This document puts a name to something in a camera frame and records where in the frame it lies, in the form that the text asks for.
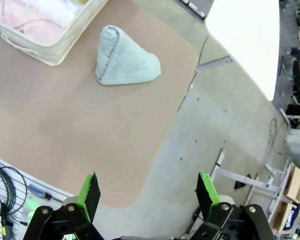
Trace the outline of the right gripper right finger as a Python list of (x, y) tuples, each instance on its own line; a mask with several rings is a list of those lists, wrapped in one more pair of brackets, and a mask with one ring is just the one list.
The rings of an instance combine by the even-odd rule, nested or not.
[(258, 204), (238, 207), (221, 201), (208, 173), (198, 174), (195, 190), (203, 223), (191, 240), (273, 240), (274, 234)]

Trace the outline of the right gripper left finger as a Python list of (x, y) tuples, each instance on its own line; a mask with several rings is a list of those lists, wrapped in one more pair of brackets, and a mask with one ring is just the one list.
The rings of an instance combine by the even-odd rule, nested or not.
[(89, 174), (78, 196), (68, 197), (59, 209), (38, 207), (24, 234), (25, 240), (62, 240), (74, 235), (76, 240), (101, 240), (93, 225), (101, 192), (95, 173)]

